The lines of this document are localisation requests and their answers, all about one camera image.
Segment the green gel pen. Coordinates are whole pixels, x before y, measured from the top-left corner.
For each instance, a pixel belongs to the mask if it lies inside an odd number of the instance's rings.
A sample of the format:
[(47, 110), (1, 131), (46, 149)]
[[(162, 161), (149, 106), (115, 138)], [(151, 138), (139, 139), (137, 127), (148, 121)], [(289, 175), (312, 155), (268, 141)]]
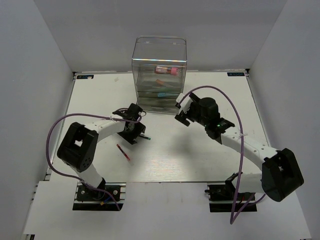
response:
[(141, 137), (141, 138), (143, 138), (143, 139), (146, 139), (146, 140), (151, 140), (151, 138), (150, 138), (150, 137), (148, 137), (148, 136), (139, 135), (139, 137)]

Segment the red gel pen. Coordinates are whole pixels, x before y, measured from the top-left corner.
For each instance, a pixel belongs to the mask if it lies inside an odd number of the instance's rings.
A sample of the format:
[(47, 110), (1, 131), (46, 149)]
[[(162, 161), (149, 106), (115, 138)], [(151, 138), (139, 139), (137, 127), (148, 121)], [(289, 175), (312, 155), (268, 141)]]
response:
[(117, 144), (116, 147), (119, 149), (119, 151), (121, 152), (121, 154), (125, 157), (125, 159), (127, 160), (127, 162), (133, 166), (134, 163), (132, 162), (131, 158), (128, 156), (128, 154), (124, 151), (124, 149), (119, 145)]

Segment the blue highlighter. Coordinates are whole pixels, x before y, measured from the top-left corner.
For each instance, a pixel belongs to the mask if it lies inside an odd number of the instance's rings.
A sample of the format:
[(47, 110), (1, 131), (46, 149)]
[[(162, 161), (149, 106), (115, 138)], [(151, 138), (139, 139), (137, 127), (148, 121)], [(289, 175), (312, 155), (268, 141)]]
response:
[(178, 95), (177, 93), (159, 92), (157, 94), (157, 97), (158, 98), (174, 98), (177, 95)]

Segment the orange highlighter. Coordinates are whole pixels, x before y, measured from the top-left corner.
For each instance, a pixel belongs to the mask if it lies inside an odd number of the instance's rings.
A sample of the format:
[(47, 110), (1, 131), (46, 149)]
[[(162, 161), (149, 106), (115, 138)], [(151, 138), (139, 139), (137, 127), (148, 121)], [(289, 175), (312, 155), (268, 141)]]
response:
[(169, 84), (169, 83), (167, 83), (167, 82), (165, 82), (165, 81), (162, 81), (162, 80), (160, 80), (160, 79), (157, 79), (155, 82), (156, 82), (157, 84), (161, 85), (161, 86), (173, 87), (171, 84)]

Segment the pink glue bottle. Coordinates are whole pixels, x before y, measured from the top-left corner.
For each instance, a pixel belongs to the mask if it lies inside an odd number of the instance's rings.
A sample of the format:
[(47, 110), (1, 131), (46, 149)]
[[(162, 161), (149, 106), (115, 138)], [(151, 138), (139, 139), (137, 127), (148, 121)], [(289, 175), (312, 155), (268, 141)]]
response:
[(172, 76), (178, 76), (179, 69), (177, 67), (156, 66), (154, 73), (155, 74), (169, 74)]

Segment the green highlighter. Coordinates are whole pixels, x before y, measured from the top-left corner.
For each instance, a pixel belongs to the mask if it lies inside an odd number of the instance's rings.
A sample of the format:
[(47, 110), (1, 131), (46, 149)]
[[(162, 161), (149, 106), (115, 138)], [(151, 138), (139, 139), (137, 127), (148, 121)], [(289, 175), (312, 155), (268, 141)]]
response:
[(160, 86), (160, 87), (152, 87), (150, 89), (148, 89), (148, 92), (156, 92), (156, 93), (160, 93), (160, 92), (172, 92), (174, 89), (172, 87), (165, 87), (165, 86)]

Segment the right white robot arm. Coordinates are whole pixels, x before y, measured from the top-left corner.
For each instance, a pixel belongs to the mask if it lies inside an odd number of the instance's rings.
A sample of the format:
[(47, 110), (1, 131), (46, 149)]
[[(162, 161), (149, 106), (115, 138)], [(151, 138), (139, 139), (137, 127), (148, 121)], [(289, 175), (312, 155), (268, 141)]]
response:
[(206, 134), (219, 144), (243, 154), (258, 167), (260, 173), (234, 173), (225, 180), (226, 195), (236, 200), (243, 193), (262, 193), (275, 202), (281, 202), (304, 184), (304, 178), (295, 154), (264, 145), (241, 134), (235, 124), (221, 117), (216, 101), (211, 97), (179, 94), (176, 99), (179, 112), (175, 119), (185, 126), (196, 122)]

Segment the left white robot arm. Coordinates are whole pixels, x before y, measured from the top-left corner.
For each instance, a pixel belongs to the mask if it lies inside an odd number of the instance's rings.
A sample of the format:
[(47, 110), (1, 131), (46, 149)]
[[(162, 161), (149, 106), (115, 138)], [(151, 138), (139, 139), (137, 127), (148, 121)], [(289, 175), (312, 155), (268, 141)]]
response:
[(72, 123), (58, 150), (57, 157), (70, 166), (78, 178), (89, 185), (88, 193), (99, 200), (105, 196), (104, 178), (97, 172), (93, 160), (100, 141), (117, 134), (129, 144), (137, 143), (146, 126), (141, 123), (144, 110), (137, 104), (114, 111), (110, 116), (99, 117), (88, 124)]

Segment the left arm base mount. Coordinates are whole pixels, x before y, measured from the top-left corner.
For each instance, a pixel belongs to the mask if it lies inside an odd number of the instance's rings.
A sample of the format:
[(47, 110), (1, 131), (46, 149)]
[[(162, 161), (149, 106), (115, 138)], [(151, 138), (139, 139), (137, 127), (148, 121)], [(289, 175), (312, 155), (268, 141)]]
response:
[(77, 184), (73, 201), (73, 211), (98, 211), (111, 212), (121, 210), (126, 197), (125, 183), (107, 183), (105, 190), (116, 200), (118, 207), (113, 199), (104, 192), (95, 192), (81, 183)]

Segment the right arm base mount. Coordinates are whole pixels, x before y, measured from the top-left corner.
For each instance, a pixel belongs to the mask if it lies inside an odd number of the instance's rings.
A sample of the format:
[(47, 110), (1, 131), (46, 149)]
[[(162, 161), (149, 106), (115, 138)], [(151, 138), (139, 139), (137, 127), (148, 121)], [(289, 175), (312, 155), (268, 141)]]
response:
[[(223, 183), (208, 184), (207, 189), (204, 190), (205, 194), (209, 196), (209, 210), (211, 213), (231, 213), (235, 186), (232, 181), (236, 179), (237, 183), (238, 173), (234, 173), (227, 178)], [(251, 192), (238, 193), (235, 212), (237, 212), (245, 202), (252, 195)], [(257, 206), (253, 204), (255, 197), (253, 197), (250, 203), (242, 210), (243, 212), (257, 212)]]

